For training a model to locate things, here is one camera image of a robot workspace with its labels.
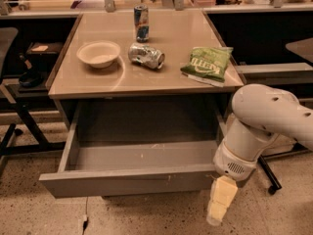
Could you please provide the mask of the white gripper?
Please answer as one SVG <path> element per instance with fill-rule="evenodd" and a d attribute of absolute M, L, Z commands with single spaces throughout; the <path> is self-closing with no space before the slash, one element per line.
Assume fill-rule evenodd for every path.
<path fill-rule="evenodd" d="M 236 181 L 248 179 L 256 169 L 256 161 L 249 162 L 239 158 L 222 142 L 216 150 L 213 163 L 220 175 L 227 175 L 213 181 L 207 206 L 206 221 L 210 225 L 218 226 L 237 194 Z"/>

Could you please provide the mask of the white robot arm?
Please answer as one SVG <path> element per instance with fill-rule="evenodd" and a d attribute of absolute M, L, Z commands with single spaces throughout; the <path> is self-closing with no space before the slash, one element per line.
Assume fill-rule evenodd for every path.
<path fill-rule="evenodd" d="M 211 187 L 206 221 L 218 226 L 233 202 L 237 183 L 249 178 L 258 158 L 284 135 L 313 150 L 313 111 L 290 92 L 262 84 L 240 88 L 232 98 L 234 120 L 213 158 L 219 177 Z"/>

